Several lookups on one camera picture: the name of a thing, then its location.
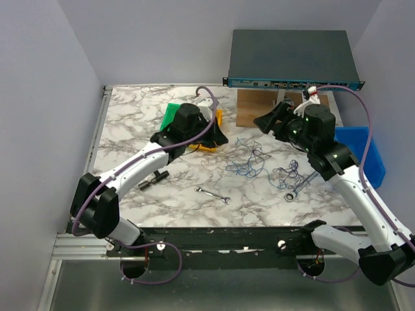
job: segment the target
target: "blue box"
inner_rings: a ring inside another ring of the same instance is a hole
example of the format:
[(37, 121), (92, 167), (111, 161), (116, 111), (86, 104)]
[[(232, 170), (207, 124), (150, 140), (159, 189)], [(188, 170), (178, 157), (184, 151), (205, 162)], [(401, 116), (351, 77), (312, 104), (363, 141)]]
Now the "blue box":
[[(368, 135), (369, 128), (367, 126), (345, 126), (335, 129), (335, 140), (349, 147), (359, 161), (362, 161)], [(364, 164), (364, 173), (373, 188), (376, 189), (382, 185), (386, 169), (373, 139), (370, 143), (366, 163)]]

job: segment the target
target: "brown box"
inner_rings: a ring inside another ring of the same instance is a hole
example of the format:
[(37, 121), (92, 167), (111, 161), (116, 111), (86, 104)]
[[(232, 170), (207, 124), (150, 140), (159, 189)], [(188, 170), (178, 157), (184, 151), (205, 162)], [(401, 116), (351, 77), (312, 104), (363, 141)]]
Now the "brown box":
[[(264, 91), (256, 89), (238, 89), (236, 126), (243, 128), (256, 128), (254, 119), (274, 109), (273, 101), (277, 100), (277, 91)], [(303, 102), (300, 93), (285, 92), (295, 106)], [(320, 102), (329, 107), (327, 95), (319, 95)]]

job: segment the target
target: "white connector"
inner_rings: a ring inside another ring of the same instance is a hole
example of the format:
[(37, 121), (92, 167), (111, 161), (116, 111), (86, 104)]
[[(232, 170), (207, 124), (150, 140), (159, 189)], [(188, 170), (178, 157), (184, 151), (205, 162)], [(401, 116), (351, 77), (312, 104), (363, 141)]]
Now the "white connector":
[(197, 106), (199, 107), (203, 117), (209, 122), (213, 117), (211, 109), (212, 103), (210, 103), (208, 100), (205, 100), (203, 102), (199, 102)]
[(304, 117), (304, 111), (307, 106), (310, 106), (313, 104), (320, 104), (320, 99), (318, 98), (318, 95), (317, 95), (317, 87), (315, 86), (309, 87), (307, 91), (310, 94), (309, 100), (306, 100), (294, 110), (294, 114), (299, 115), (301, 117)]

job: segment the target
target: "black metal frame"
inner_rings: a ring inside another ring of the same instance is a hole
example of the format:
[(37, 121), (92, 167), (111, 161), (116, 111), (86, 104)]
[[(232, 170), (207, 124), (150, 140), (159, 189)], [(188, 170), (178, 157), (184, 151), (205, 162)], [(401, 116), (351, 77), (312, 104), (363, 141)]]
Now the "black metal frame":
[[(296, 256), (316, 255), (318, 248), (306, 242), (304, 227), (147, 227), (135, 245), (169, 242), (177, 246), (183, 269), (227, 270), (296, 269)], [(362, 226), (347, 227), (363, 232)], [(126, 249), (114, 243), (109, 257), (144, 257), (145, 249)], [(174, 270), (178, 256), (173, 248), (148, 247), (152, 270)]]

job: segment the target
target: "yellow object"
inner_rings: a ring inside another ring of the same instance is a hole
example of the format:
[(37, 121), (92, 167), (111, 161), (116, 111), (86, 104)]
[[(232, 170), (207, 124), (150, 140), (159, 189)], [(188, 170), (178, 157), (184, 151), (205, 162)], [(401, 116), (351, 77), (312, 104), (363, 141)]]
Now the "yellow object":
[[(222, 116), (223, 116), (223, 110), (217, 109), (216, 110), (216, 118), (218, 119), (219, 127), (222, 125)], [(198, 146), (198, 144), (191, 144), (189, 146), (189, 148), (196, 149), (197, 146)], [(200, 146), (198, 150), (214, 152), (214, 151), (217, 150), (217, 148), (207, 148), (207, 147)]]

